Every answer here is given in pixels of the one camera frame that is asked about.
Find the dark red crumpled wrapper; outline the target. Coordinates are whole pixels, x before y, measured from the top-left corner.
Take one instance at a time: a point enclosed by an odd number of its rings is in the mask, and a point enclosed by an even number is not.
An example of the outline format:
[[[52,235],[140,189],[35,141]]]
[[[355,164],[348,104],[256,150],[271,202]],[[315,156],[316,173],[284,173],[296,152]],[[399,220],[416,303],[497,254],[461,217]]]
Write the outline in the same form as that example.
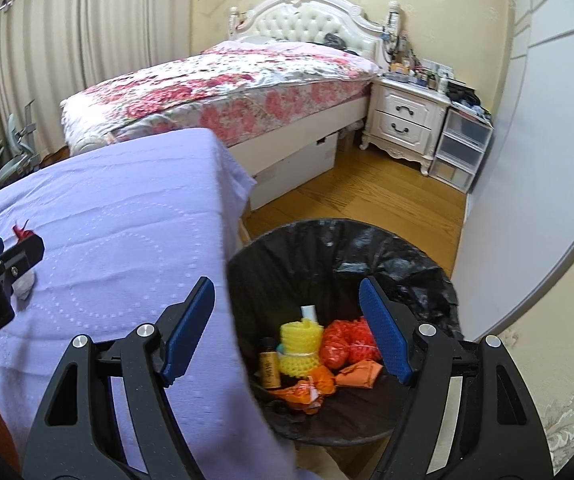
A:
[[[12,232],[14,232],[14,236],[16,237],[18,243],[21,243],[34,235],[34,232],[28,228],[28,222],[24,222],[22,226],[19,226],[17,223],[15,223],[12,226]]]

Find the beige curtain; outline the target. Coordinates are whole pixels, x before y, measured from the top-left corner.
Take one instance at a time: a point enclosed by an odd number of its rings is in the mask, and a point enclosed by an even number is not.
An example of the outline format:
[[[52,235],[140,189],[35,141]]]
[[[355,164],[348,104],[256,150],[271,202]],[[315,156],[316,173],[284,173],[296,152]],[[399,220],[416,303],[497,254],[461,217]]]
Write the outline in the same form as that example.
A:
[[[45,157],[64,147],[60,104],[190,51],[190,0],[0,0],[0,114],[29,107]]]

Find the silver white tube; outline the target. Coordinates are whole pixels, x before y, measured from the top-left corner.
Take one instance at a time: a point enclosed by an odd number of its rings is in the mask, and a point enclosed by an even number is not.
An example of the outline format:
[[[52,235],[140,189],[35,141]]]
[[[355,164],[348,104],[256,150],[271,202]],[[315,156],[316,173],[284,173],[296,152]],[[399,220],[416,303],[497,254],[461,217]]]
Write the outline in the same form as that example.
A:
[[[301,308],[302,318],[306,318],[314,323],[317,322],[317,315],[314,306],[303,306]]]

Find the orange-red foam net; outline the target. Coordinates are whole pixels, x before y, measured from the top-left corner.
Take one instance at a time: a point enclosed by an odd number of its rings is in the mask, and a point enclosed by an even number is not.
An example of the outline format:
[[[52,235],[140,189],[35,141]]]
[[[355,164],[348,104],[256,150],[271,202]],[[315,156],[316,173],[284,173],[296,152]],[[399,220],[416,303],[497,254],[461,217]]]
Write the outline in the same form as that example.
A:
[[[335,320],[324,329],[319,348],[320,362],[330,370],[364,360],[380,361],[381,354],[366,318]]]

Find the floral quilt bed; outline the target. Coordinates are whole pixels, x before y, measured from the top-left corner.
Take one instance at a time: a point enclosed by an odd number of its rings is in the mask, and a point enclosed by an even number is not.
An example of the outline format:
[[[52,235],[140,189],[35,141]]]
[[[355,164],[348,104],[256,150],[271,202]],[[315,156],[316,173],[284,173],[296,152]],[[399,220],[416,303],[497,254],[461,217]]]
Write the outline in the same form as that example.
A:
[[[61,123],[73,155],[206,128],[255,176],[362,120],[380,72],[369,58],[322,44],[227,40],[69,96]]]

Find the grey desk chair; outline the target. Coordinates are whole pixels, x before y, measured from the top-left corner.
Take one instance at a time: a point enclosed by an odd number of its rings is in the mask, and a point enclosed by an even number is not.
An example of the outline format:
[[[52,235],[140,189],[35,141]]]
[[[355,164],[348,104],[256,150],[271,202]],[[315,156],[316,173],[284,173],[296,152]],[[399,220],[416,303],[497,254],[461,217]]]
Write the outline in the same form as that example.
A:
[[[30,101],[24,107],[22,128],[18,126],[15,114],[8,116],[6,140],[11,158],[0,168],[0,188],[27,174],[32,174],[40,166],[40,154],[33,139],[36,122],[32,118],[32,104],[33,101]]]

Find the black lined trash bin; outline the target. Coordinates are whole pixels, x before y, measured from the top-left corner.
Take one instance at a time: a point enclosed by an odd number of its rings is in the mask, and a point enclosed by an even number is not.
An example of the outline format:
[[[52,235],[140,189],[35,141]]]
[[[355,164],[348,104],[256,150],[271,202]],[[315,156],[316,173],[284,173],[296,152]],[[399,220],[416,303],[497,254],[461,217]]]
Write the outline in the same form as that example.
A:
[[[416,319],[447,335],[462,334],[452,282],[429,256],[404,238],[349,219],[305,220],[252,240],[226,268],[238,346],[252,391],[278,436],[323,446],[347,446],[390,436],[407,387],[380,372],[370,388],[340,386],[315,411],[293,408],[260,384],[260,353],[280,341],[280,329],[312,306],[330,344],[324,364],[334,373],[371,359],[375,341],[358,304],[363,278],[374,276],[386,295]]]

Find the white nightstand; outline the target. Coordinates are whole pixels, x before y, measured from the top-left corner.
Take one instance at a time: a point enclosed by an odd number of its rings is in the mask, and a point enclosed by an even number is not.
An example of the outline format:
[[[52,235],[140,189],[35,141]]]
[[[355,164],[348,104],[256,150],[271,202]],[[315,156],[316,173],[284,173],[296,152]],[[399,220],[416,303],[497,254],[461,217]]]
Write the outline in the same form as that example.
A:
[[[379,77],[372,82],[360,148],[373,145],[393,159],[414,162],[428,177],[450,106],[437,91]]]

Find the white under-bed box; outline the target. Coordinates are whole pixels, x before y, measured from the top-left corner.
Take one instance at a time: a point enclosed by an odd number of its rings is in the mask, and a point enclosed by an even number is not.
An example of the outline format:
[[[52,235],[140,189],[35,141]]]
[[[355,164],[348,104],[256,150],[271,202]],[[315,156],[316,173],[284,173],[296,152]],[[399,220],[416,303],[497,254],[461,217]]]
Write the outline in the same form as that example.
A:
[[[260,209],[334,168],[337,145],[337,133],[330,134],[259,172],[250,195],[251,209]]]

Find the yellow foam net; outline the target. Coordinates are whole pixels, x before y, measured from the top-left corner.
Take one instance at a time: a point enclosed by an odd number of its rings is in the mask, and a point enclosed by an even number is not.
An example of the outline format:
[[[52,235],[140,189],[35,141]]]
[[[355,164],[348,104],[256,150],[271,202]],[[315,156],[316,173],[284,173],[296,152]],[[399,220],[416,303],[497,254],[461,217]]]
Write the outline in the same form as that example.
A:
[[[319,348],[324,328],[309,318],[280,326],[278,361],[281,374],[305,378],[319,366]]]

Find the white tufted headboard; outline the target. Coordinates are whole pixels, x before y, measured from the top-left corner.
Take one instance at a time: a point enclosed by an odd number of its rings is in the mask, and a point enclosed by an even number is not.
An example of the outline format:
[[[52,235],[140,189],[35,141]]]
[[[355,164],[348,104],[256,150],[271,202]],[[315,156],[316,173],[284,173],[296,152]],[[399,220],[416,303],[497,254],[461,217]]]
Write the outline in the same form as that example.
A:
[[[363,8],[349,0],[263,0],[246,12],[229,10],[228,36],[232,39],[265,37],[316,42],[334,35],[346,47],[382,68],[388,68],[398,50],[400,5],[391,1],[386,21],[368,20]]]

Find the white crumpled tissue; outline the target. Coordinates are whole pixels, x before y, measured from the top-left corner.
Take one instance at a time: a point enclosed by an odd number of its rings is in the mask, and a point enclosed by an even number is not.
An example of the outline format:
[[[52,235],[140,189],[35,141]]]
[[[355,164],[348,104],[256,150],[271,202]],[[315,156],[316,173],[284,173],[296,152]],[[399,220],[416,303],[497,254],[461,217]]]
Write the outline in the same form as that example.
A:
[[[35,285],[35,272],[29,270],[25,274],[18,277],[17,281],[12,284],[12,290],[14,291],[14,296],[17,297],[19,301],[26,301],[32,294],[33,287]]]

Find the plastic drawer unit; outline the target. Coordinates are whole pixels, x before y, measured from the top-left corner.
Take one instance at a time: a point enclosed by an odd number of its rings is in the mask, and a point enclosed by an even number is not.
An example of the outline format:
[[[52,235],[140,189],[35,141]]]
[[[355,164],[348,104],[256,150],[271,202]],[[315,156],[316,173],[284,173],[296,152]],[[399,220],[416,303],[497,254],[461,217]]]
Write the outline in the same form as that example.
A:
[[[467,194],[485,159],[493,131],[486,118],[453,103],[446,113],[429,176]]]

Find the orange plastic wrapper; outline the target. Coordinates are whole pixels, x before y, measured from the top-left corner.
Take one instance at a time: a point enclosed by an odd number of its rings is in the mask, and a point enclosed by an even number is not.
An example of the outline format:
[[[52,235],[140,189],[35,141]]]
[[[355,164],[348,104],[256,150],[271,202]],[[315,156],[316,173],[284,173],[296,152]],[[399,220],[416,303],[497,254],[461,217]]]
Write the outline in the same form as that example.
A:
[[[382,370],[383,366],[373,360],[357,362],[342,368],[338,374],[321,365],[295,385],[271,391],[270,394],[285,401],[289,408],[313,414],[322,407],[326,397],[335,394],[339,388],[374,388]]]

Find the purple bed cover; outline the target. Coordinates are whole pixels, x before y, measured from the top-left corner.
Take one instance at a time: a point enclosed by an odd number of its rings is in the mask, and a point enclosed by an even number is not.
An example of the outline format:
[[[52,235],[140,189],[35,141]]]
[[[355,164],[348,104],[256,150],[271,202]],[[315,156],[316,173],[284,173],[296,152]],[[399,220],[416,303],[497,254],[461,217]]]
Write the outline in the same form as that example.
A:
[[[79,334],[121,338],[186,298],[199,278],[215,308],[186,375],[168,389],[210,479],[294,479],[293,447],[253,399],[225,278],[252,179],[208,129],[148,136],[58,162],[0,190],[0,237],[44,240],[27,302],[0,331],[0,414],[18,451],[50,376]]]

